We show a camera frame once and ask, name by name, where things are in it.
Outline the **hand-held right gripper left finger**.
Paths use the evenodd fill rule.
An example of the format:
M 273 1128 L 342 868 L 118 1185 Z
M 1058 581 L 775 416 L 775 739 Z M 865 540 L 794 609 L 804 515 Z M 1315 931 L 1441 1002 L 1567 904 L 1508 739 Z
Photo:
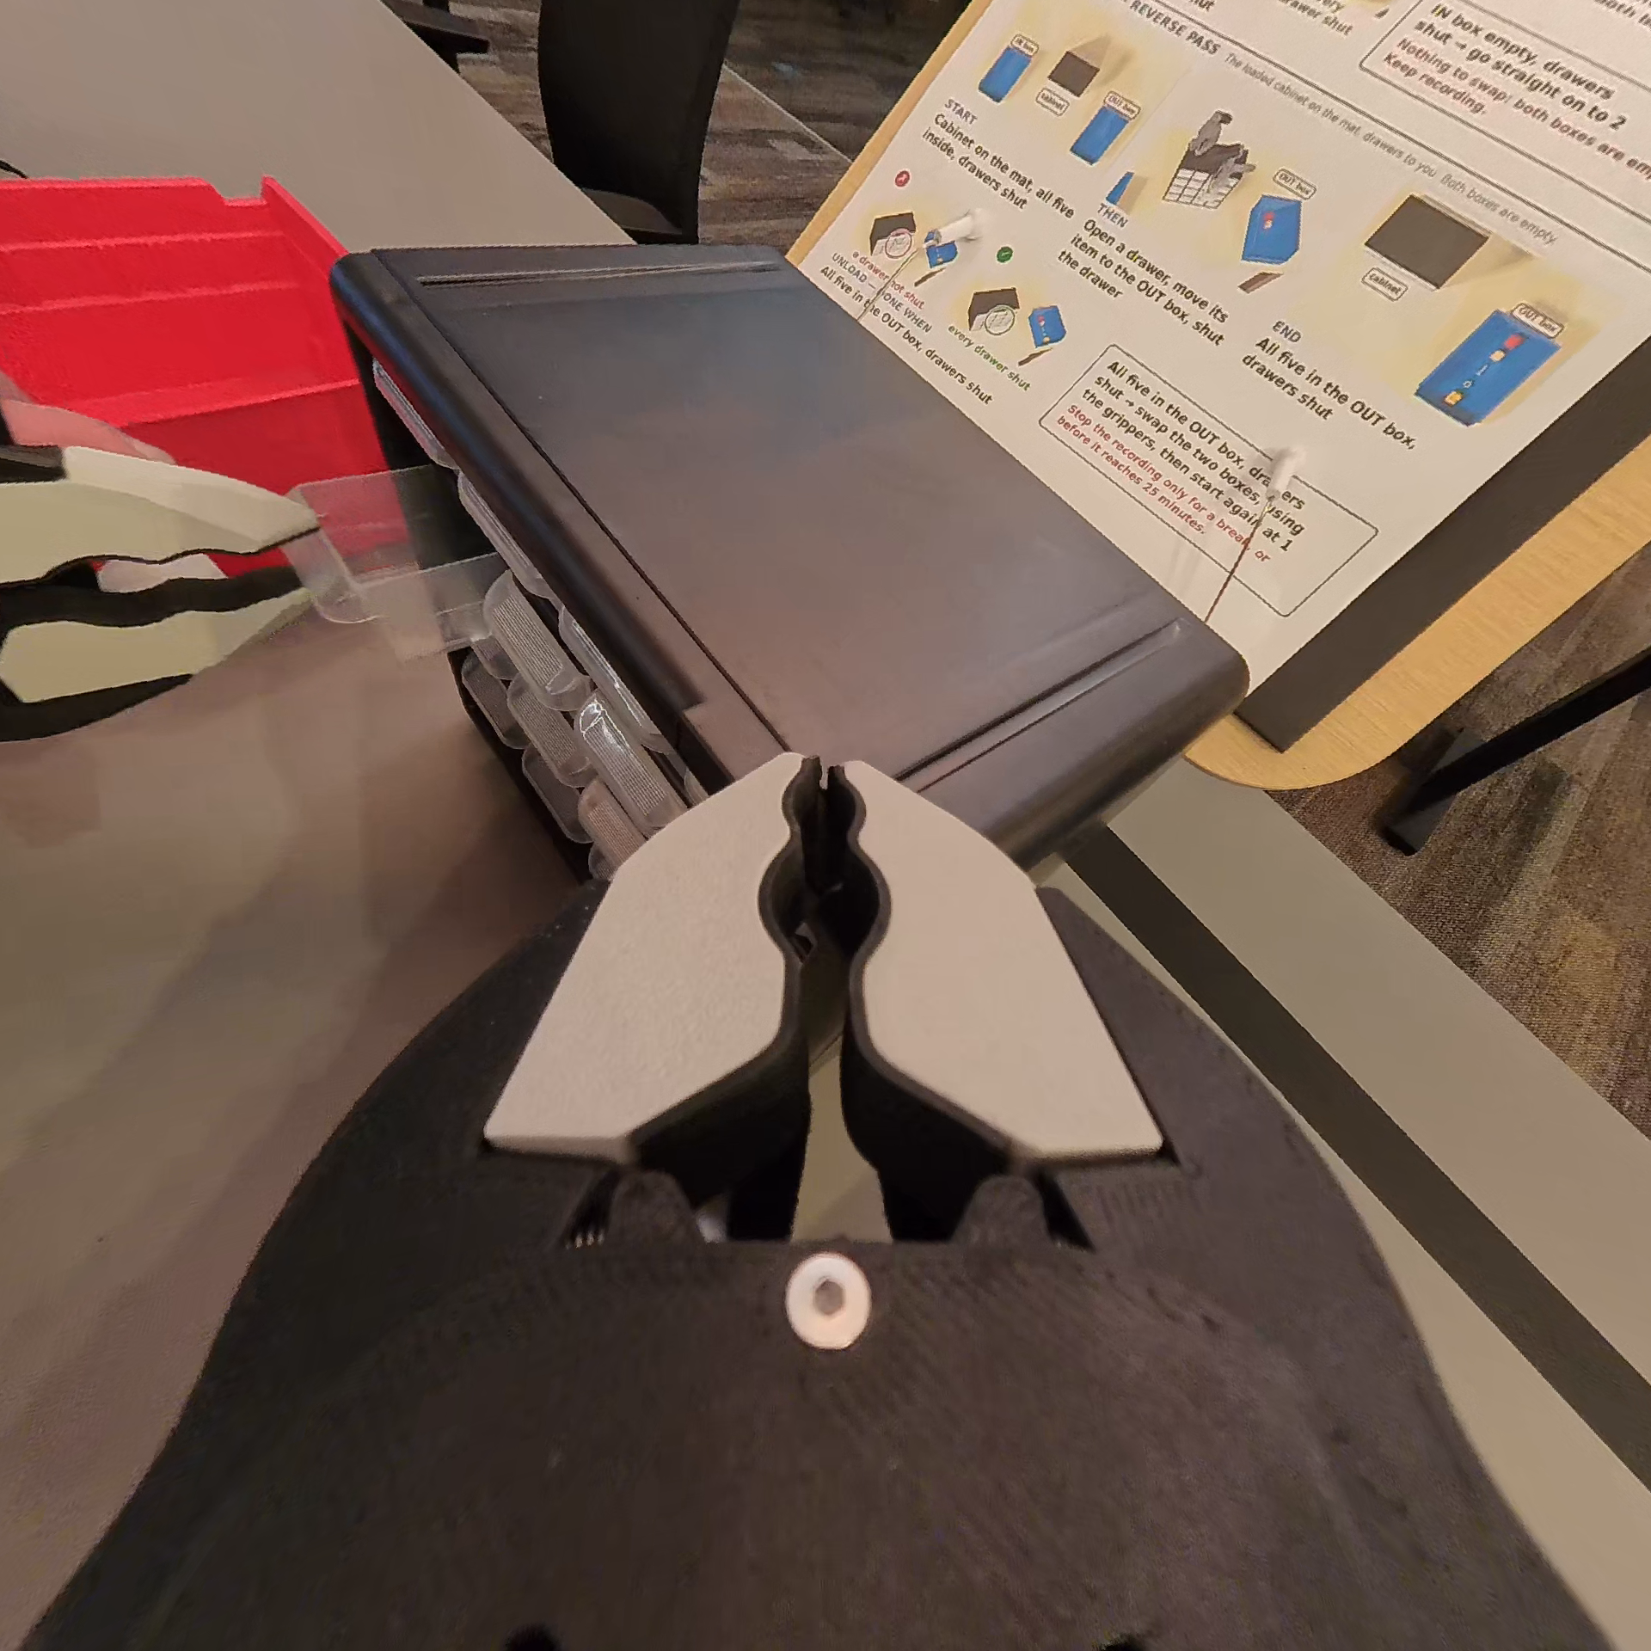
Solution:
M 610 878 L 488 1114 L 494 1149 L 671 1175 L 692 1204 L 806 1142 L 816 756 L 781 754 Z

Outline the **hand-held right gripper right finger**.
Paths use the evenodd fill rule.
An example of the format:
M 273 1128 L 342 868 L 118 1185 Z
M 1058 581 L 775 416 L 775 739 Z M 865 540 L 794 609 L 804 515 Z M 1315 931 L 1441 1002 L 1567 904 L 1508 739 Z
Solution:
M 997 1177 L 1154 1163 L 1164 1128 L 1032 876 L 865 760 L 832 770 L 849 971 L 842 1112 L 891 1232 L 942 1242 Z

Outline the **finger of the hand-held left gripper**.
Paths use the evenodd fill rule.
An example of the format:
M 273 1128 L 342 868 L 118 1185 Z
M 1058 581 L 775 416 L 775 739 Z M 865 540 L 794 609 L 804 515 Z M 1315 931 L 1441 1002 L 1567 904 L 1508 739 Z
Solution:
M 177 575 L 106 589 L 95 572 L 4 585 L 6 705 L 128 705 L 215 668 L 289 625 L 305 589 L 289 568 Z
M 216 471 L 85 446 L 4 446 L 2 581 L 108 558 L 256 554 L 319 526 L 301 501 Z

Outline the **small clear plastic drawer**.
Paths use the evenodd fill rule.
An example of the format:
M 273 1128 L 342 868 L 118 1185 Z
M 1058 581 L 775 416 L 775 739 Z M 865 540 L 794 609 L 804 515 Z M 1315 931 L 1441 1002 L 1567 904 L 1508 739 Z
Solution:
M 397 656 L 470 646 L 505 560 L 474 522 L 458 473 L 425 463 L 289 491 L 317 526 L 283 546 L 321 615 L 374 623 Z

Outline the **black drawer cabinet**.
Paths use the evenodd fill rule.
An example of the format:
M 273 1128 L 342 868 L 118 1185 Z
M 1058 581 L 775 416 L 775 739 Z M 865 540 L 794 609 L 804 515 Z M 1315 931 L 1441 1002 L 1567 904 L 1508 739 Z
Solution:
M 1242 656 L 781 253 L 352 253 L 386 452 L 431 448 L 706 790 L 861 758 L 1022 864 L 1150 780 Z

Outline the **rows of clear cabinet drawers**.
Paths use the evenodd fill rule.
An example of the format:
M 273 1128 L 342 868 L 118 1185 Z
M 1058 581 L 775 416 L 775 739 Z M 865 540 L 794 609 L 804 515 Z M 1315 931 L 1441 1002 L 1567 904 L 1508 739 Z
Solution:
M 570 845 L 588 849 L 592 874 L 608 880 L 704 792 L 407 393 L 382 363 L 370 371 L 423 461 L 458 473 L 460 501 L 505 560 L 484 599 L 484 634 L 452 650 L 462 654 L 460 686 L 515 750 L 529 794 Z

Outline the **red plastic bin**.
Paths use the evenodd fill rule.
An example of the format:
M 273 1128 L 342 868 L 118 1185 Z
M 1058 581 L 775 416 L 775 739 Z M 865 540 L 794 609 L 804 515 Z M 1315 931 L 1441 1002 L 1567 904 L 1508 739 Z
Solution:
M 342 253 L 273 178 L 250 198 L 201 178 L 4 180 L 4 379 L 71 422 L 20 440 L 4 412 L 4 448 L 99 448 L 285 497 L 393 469 L 329 290 Z M 281 546 L 49 577 L 136 589 L 285 566 Z

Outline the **black stand leg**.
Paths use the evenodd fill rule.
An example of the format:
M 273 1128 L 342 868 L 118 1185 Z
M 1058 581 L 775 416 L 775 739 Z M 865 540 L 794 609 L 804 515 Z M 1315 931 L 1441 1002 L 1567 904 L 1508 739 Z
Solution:
M 1455 798 L 1553 743 L 1598 721 L 1649 689 L 1649 648 L 1596 676 L 1557 701 L 1480 739 L 1457 733 L 1437 762 L 1413 774 L 1390 798 L 1378 835 L 1398 853 L 1417 855 L 1437 831 Z

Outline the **black poster board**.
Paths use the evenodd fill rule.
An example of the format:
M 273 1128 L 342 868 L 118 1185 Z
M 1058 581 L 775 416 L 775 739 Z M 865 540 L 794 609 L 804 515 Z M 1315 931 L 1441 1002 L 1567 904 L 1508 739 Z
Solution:
M 1290 750 L 1415 642 L 1437 619 L 1506 566 L 1647 438 L 1561 438 L 1547 432 L 1461 505 L 1425 542 L 1241 705 L 1241 725 L 1268 750 Z

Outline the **black office chair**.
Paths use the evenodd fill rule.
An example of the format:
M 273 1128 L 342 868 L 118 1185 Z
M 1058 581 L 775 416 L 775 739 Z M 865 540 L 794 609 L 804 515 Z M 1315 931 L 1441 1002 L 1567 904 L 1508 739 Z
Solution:
M 543 2 L 551 159 L 643 243 L 698 241 L 698 186 L 737 2 Z

